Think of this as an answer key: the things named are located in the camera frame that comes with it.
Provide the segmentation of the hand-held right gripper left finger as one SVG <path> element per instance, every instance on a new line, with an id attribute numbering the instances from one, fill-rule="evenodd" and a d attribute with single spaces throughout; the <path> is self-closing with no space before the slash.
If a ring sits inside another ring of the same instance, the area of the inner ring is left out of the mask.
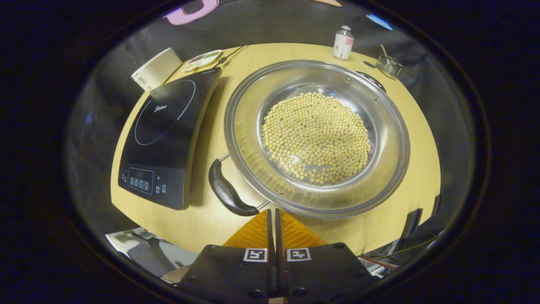
<path id="1" fill-rule="evenodd" d="M 223 245 L 209 244 L 177 288 L 201 301 L 268 301 L 276 295 L 272 212 L 251 218 Z"/>

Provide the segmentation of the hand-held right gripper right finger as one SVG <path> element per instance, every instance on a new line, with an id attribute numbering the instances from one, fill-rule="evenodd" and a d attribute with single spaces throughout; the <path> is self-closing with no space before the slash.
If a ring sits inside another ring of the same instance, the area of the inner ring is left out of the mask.
<path id="1" fill-rule="evenodd" d="M 378 283 L 349 247 L 276 210 L 276 292 L 285 301 L 358 301 Z"/>

